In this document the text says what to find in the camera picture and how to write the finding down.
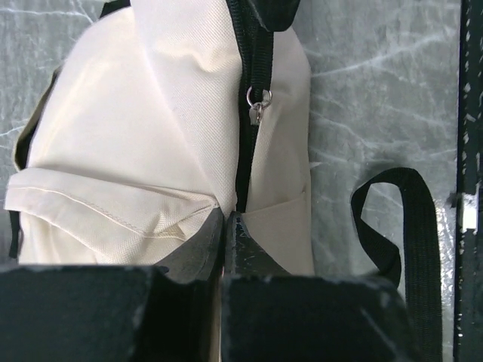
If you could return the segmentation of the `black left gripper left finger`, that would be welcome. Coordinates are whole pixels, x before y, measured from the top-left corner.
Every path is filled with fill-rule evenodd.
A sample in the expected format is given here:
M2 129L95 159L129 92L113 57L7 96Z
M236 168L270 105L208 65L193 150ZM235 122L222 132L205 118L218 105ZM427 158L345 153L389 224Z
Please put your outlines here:
M217 361L223 214L153 266L1 267L3 361Z

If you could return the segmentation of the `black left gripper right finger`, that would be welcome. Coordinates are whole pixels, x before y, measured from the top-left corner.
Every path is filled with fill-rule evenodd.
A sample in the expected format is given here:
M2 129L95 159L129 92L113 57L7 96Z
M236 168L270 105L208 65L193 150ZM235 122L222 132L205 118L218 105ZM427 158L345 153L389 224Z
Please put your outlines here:
M413 361L415 341L390 282L291 275L232 213L220 353L224 361Z

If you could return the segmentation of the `cream canvas backpack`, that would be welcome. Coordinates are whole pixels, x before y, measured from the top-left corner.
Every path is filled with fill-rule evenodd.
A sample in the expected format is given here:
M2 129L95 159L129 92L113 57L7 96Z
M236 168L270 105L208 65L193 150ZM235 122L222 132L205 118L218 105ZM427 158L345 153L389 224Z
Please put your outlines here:
M17 265L153 266L212 210L240 213L287 273L315 277L310 68L297 1L113 1L14 147L5 209ZM396 167L351 197L375 271L400 295L413 361L442 359L435 205Z

